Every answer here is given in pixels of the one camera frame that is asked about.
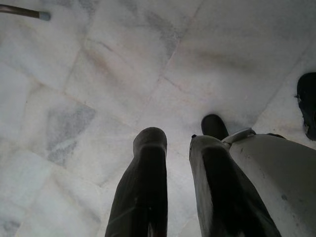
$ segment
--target black shoe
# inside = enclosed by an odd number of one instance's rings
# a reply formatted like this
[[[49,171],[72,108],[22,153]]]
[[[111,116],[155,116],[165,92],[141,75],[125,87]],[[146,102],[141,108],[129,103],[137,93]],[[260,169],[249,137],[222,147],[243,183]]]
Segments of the black shoe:
[[[316,73],[306,73],[297,83],[298,105],[304,118],[306,136],[316,141]]]
[[[208,135],[223,140],[228,137],[228,131],[222,119],[217,115],[207,115],[203,118],[202,123],[203,135]]]

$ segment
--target grout line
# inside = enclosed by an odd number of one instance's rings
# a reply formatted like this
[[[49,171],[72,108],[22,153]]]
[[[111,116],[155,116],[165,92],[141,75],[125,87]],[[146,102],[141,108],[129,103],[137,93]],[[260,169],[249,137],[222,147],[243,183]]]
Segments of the grout line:
[[[172,54],[171,54],[171,57],[169,58],[168,62],[166,63],[166,66],[164,67],[164,69],[162,70],[162,73],[161,75],[164,76],[165,75],[165,72],[167,70],[167,68],[169,67],[170,63],[171,63],[171,60],[172,58],[174,57],[176,51],[178,50],[178,47],[180,45],[180,43],[183,41],[183,39],[185,38],[186,34],[188,33],[189,31],[189,28],[190,26],[193,24],[199,10],[201,9],[202,5],[204,4],[204,2],[206,2],[207,0],[202,0],[200,5],[197,7],[197,9],[195,10],[193,16],[189,19],[188,23],[187,23],[187,27],[184,29],[184,33],[183,33],[183,36],[178,39],[178,43],[177,43],[177,46],[175,47],[175,49],[173,50]]]
[[[144,115],[145,111],[147,110],[147,107],[148,107],[149,103],[151,102],[151,100],[154,96],[154,93],[155,93],[156,89],[159,87],[159,84],[161,81],[162,81],[162,77],[159,76],[159,78],[157,79],[157,81],[155,83],[155,86],[153,87],[153,89],[149,93],[150,96],[145,103],[144,109],[140,112],[140,115],[137,117],[137,119],[135,121],[135,125],[133,126],[134,129],[138,130],[139,121],[142,118],[142,116]]]
[[[52,167],[52,170],[51,170],[51,173],[46,177],[43,185],[41,186],[41,188],[37,191],[37,195],[36,197],[34,198],[33,202],[27,207],[25,208],[26,212],[25,212],[25,216],[19,226],[19,228],[17,229],[16,233],[15,233],[15,237],[18,237],[18,233],[20,231],[20,229],[22,228],[23,224],[25,223],[26,220],[29,219],[29,217],[31,216],[31,213],[32,213],[32,207],[35,205],[35,202],[37,201],[41,191],[43,190],[44,186],[47,184],[48,180],[50,179],[50,177],[52,176],[52,172],[53,172],[53,167]]]
[[[66,88],[67,88],[67,85],[68,85],[70,76],[71,76],[71,74],[72,74],[73,71],[74,71],[75,64],[76,64],[76,62],[78,61],[78,58],[79,58],[79,56],[80,56],[80,53],[82,52],[82,48],[84,48],[84,45],[85,45],[85,43],[86,43],[86,41],[87,41],[87,39],[88,39],[88,36],[89,36],[89,34],[90,34],[90,31],[91,31],[91,28],[92,28],[92,26],[93,26],[93,24],[94,24],[94,21],[95,21],[96,13],[98,12],[99,5],[101,4],[101,2],[102,2],[102,0],[99,0],[98,3],[94,6],[96,10],[95,10],[93,16],[91,17],[90,23],[89,23],[88,26],[87,26],[88,29],[87,29],[87,31],[86,31],[85,36],[84,36],[83,39],[82,39],[82,42],[80,43],[81,45],[80,45],[80,48],[79,48],[79,50],[78,50],[78,52],[77,52],[77,54],[76,54],[76,57],[75,57],[75,60],[74,60],[74,62],[73,62],[73,65],[72,65],[72,67],[71,67],[71,70],[70,70],[70,72],[68,73],[68,75],[66,76],[66,79],[65,79],[65,82],[64,82],[64,85],[63,85],[63,88],[62,88],[62,92],[65,92],[65,90],[66,90]]]

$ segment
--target white marble tile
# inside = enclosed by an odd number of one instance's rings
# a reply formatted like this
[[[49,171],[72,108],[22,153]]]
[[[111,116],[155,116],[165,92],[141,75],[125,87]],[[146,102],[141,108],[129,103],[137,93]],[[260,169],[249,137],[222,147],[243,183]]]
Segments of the white marble tile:
[[[28,208],[51,171],[52,165],[45,159],[0,140],[0,198]]]
[[[66,93],[133,125],[158,77],[147,77],[104,43],[88,39],[67,83]]]
[[[232,128],[252,126],[314,33],[316,3],[204,1],[165,77]]]
[[[89,38],[103,42],[149,79],[160,74],[201,0],[105,0]]]
[[[45,86],[28,98],[21,143],[84,179],[102,185],[129,164],[137,132]]]
[[[20,0],[11,4],[51,13],[49,22],[1,14],[0,58],[29,77],[63,89],[98,0]]]
[[[98,112],[77,139],[66,168],[100,186],[112,182],[131,162],[136,135],[131,127]]]
[[[29,80],[4,63],[0,63],[0,136],[16,140],[22,125]]]
[[[25,214],[23,208],[0,198],[0,236],[15,237]]]
[[[100,210],[98,186],[57,168],[17,236],[94,237],[100,228]]]
[[[179,236],[188,221],[197,215],[197,203],[189,158],[168,149],[168,236]]]
[[[25,108],[20,142],[31,151],[63,165],[76,138],[90,124],[95,110],[34,83]]]
[[[178,237],[191,237],[201,236],[201,229],[199,227],[198,216],[194,216],[191,220],[189,220],[186,225],[182,228],[181,233]]]
[[[286,139],[316,149],[303,129],[303,115],[298,107],[297,82],[309,72],[316,72],[316,43],[312,43],[286,78],[280,90],[259,116],[253,129],[257,133],[275,133]]]
[[[189,157],[191,136],[202,134],[200,122],[209,112],[209,108],[208,103],[161,79],[137,123],[137,128],[161,128],[167,135],[168,147]]]

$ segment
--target floor tile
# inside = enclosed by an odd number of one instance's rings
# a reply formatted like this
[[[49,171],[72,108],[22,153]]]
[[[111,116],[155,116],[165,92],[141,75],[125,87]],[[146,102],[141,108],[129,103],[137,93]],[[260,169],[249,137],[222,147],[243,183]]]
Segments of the floor tile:
[[[89,38],[103,42],[135,69],[157,76],[201,0],[105,0],[96,13]]]
[[[186,225],[182,228],[179,237],[191,237],[191,236],[201,236],[201,230],[199,228],[198,217],[194,216],[189,220]]]
[[[0,136],[16,140],[30,84],[28,78],[4,63],[0,63],[0,71]]]
[[[0,199],[0,236],[15,237],[26,211],[13,203]]]
[[[0,198],[28,208],[52,171],[38,155],[0,140]]]
[[[49,161],[102,185],[132,158],[137,133],[108,113],[38,85],[28,98],[21,143]]]
[[[297,82],[309,72],[316,71],[316,44],[312,43],[286,78],[267,108],[253,126],[257,133],[275,133],[286,139],[316,149],[316,143],[309,140],[303,129],[303,115],[298,107]]]
[[[133,125],[158,77],[138,72],[104,43],[87,40],[67,83],[66,93]]]
[[[32,205],[17,236],[94,237],[100,228],[100,192],[58,168]]]
[[[314,1],[205,1],[165,77],[234,127],[252,126],[314,33]]]
[[[168,149],[168,236],[179,236],[188,220],[197,215],[197,203],[189,158]]]
[[[161,79],[137,123],[137,129],[159,127],[167,135],[168,147],[189,157],[191,136],[202,134],[200,122],[209,108],[203,100]]]
[[[51,13],[49,22],[2,14],[0,58],[29,77],[63,89],[93,19],[97,0],[23,0],[11,4]]]

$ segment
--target black object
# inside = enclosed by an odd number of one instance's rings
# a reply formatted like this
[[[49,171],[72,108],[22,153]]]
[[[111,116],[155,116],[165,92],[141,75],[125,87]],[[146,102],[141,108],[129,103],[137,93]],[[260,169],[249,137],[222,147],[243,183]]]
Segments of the black object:
[[[228,131],[222,119],[214,114],[207,115],[203,118],[202,123],[203,135],[208,135],[223,140],[228,136]]]
[[[255,187],[220,141],[192,138],[190,164],[203,237],[281,237]]]
[[[297,83],[297,99],[304,118],[306,136],[316,141],[316,73],[301,76]]]
[[[48,12],[34,11],[10,5],[0,4],[0,12],[38,18],[44,21],[50,20],[50,14]]]
[[[167,236],[167,138],[159,128],[141,131],[134,159],[123,174],[112,204],[106,237]]]

